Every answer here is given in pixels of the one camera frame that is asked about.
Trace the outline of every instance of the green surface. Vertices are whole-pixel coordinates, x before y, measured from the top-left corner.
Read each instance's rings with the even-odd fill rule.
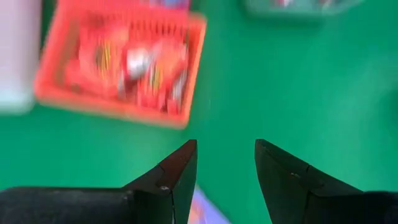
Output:
[[[36,106],[0,118],[0,188],[120,187],[193,138],[208,197],[233,223],[270,223],[264,138],[362,190],[398,190],[398,1],[319,25],[253,19],[230,0],[198,8],[208,30],[186,130]]]

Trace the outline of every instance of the snack package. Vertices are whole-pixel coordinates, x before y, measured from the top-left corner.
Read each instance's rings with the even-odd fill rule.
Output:
[[[223,214],[206,198],[205,194],[195,188],[192,198],[188,224],[229,224]]]

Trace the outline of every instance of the red basket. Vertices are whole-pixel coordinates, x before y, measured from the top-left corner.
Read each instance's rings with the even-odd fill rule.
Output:
[[[65,85],[66,64],[76,57],[81,25],[110,20],[128,21],[136,39],[170,37],[183,41],[188,32],[188,77],[180,113],[169,114],[125,101],[79,93]],[[206,20],[197,14],[148,9],[126,1],[58,1],[35,80],[36,97],[42,103],[70,110],[184,128],[190,116],[205,31]]]

